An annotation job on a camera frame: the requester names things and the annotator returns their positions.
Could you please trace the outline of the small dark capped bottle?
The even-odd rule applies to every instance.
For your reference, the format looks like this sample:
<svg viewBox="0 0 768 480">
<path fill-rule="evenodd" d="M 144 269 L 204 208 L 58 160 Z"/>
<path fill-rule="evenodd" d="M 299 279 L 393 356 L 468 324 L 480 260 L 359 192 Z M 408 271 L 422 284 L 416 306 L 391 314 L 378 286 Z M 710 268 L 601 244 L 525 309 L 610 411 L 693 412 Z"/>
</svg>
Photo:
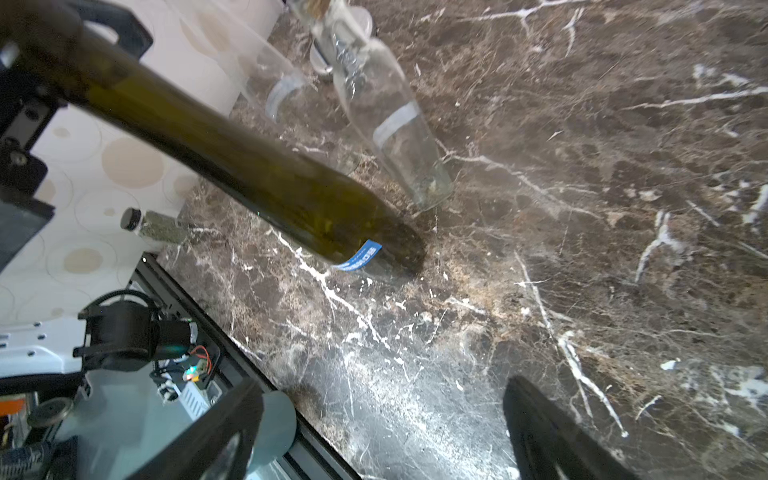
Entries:
<svg viewBox="0 0 768 480">
<path fill-rule="evenodd" d="M 203 227 L 151 210 L 127 208 L 120 220 L 120 227 L 146 241 L 168 245 L 183 244 L 206 232 Z"/>
</svg>

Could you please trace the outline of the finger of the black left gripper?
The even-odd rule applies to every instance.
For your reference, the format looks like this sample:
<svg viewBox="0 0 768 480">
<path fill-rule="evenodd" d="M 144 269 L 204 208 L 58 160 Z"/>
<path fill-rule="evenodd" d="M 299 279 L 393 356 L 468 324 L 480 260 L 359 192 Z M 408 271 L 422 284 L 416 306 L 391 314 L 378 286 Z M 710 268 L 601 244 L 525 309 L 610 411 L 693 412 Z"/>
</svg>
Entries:
<svg viewBox="0 0 768 480">
<path fill-rule="evenodd" d="M 139 60 L 153 46 L 150 31 L 128 8 L 97 0 L 68 0 L 64 4 L 89 24 L 111 29 L 115 44 Z"/>
</svg>

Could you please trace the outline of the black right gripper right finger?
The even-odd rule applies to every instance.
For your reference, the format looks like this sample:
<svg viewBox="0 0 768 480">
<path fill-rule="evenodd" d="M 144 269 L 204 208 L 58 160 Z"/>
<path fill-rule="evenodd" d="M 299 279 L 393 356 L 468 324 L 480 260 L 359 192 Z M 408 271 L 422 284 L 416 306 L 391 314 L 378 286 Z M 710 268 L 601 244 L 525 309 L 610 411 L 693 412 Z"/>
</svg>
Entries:
<svg viewBox="0 0 768 480">
<path fill-rule="evenodd" d="M 635 479 L 523 376 L 507 382 L 503 413 L 522 479 Z"/>
</svg>

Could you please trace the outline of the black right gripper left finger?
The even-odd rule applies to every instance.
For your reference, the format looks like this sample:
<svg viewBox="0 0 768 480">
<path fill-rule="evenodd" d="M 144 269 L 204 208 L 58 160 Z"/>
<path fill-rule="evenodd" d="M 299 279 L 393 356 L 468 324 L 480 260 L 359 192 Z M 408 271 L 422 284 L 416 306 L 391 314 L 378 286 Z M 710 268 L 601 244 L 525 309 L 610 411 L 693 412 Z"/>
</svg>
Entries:
<svg viewBox="0 0 768 480">
<path fill-rule="evenodd" d="M 261 388 L 245 379 L 129 477 L 244 479 L 263 412 Z"/>
</svg>

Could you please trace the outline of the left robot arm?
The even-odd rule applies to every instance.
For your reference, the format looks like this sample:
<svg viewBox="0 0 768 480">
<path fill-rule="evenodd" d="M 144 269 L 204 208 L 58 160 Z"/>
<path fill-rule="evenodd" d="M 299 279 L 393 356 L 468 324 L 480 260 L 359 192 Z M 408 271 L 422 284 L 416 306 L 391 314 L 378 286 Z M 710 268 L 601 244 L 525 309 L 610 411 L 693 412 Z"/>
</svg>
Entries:
<svg viewBox="0 0 768 480">
<path fill-rule="evenodd" d="M 85 93 L 140 60 L 153 37 L 128 8 L 107 1 L 6 1 L 1 5 L 1 391 L 57 388 L 81 378 L 89 353 L 80 311 L 111 288 L 125 242 L 87 229 L 114 226 L 106 209 L 137 205 L 112 182 L 79 190 L 64 170 L 109 146 L 114 122 L 87 110 Z"/>
</svg>

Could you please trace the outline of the blue grey ceramic cup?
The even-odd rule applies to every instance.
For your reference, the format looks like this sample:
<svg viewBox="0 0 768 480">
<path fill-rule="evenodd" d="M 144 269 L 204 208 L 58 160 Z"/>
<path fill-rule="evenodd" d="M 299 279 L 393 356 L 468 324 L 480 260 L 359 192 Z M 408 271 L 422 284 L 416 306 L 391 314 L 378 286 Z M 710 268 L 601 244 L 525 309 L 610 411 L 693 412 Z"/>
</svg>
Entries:
<svg viewBox="0 0 768 480">
<path fill-rule="evenodd" d="M 260 470 L 282 458 L 296 437 L 297 413 L 288 395 L 273 391 L 263 394 L 262 400 L 263 414 L 246 479 L 262 479 Z"/>
</svg>

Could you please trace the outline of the chrome glass holder stand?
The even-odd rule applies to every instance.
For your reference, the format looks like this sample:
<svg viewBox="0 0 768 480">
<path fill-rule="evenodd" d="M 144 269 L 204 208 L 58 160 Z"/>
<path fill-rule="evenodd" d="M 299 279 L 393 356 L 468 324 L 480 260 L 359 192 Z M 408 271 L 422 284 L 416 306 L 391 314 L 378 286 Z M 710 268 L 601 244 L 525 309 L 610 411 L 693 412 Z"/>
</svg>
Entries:
<svg viewBox="0 0 768 480">
<path fill-rule="evenodd" d="M 358 29 L 364 33 L 367 37 L 373 37 L 377 35 L 378 27 L 371 13 L 362 6 L 347 5 L 349 15 L 355 20 L 358 25 Z M 338 50 L 342 46 L 346 46 L 349 43 L 350 35 L 346 33 L 335 33 L 333 39 L 336 42 L 335 49 Z M 333 80 L 333 65 L 324 56 L 324 53 L 318 47 L 317 41 L 313 40 L 311 48 L 308 54 L 308 61 L 314 73 L 318 79 L 325 83 L 330 83 Z"/>
</svg>

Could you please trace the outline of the dark green wine bottle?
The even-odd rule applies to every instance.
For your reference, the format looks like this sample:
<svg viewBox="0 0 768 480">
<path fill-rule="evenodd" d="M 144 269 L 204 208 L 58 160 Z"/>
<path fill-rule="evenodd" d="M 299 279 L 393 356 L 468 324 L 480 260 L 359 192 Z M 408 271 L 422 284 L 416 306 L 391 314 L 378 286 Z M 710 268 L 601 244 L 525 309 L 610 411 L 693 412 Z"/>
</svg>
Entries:
<svg viewBox="0 0 768 480">
<path fill-rule="evenodd" d="M 179 160 L 334 268 L 392 284 L 420 273 L 423 240 L 373 192 L 188 96 L 64 2 L 2 3 L 13 67 Z"/>
</svg>

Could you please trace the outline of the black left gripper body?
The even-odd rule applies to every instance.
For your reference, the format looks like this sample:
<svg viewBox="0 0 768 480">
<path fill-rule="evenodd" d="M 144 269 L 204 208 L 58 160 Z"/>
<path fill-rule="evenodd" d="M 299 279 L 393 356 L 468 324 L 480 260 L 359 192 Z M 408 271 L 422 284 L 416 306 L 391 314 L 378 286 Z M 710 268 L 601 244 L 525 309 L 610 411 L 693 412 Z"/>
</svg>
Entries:
<svg viewBox="0 0 768 480">
<path fill-rule="evenodd" d="M 35 198 L 49 168 L 32 150 L 65 104 L 38 76 L 1 59 L 1 267 L 52 220 L 55 207 Z"/>
</svg>

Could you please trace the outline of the clear bottle black cap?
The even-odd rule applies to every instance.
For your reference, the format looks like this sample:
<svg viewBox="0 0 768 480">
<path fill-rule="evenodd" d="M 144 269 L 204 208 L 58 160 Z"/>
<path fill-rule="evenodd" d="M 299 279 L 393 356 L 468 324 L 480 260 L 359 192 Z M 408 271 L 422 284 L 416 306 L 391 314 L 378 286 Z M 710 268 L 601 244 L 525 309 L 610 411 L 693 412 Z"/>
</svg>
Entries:
<svg viewBox="0 0 768 480">
<path fill-rule="evenodd" d="M 333 83 L 354 129 L 415 207 L 429 210 L 453 193 L 438 146 L 401 66 L 381 40 L 367 37 L 345 1 L 290 1 L 295 17 L 333 65 Z M 335 33 L 349 32 L 335 49 Z"/>
</svg>

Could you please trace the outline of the tall clear corked bottle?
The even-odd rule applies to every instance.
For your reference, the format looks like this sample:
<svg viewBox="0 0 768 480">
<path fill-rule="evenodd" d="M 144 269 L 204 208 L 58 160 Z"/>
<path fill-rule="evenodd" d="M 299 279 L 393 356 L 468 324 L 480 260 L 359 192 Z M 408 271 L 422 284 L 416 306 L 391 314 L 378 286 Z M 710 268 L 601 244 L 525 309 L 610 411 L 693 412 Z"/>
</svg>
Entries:
<svg viewBox="0 0 768 480">
<path fill-rule="evenodd" d="M 220 1 L 171 1 L 169 6 L 205 46 L 247 100 L 266 133 L 345 175 L 362 146 L 313 82 Z"/>
</svg>

